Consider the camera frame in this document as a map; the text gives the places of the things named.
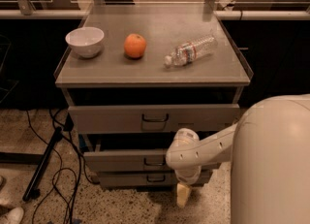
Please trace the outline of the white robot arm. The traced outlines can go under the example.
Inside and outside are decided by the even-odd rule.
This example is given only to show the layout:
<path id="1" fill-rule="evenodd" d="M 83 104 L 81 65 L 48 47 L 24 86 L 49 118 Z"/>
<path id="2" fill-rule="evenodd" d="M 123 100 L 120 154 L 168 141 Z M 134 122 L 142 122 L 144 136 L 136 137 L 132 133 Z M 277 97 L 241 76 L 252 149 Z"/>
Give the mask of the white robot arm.
<path id="1" fill-rule="evenodd" d="M 231 224 L 310 224 L 310 95 L 264 99 L 201 140 L 177 131 L 166 161 L 186 203 L 200 167 L 231 163 Z"/>

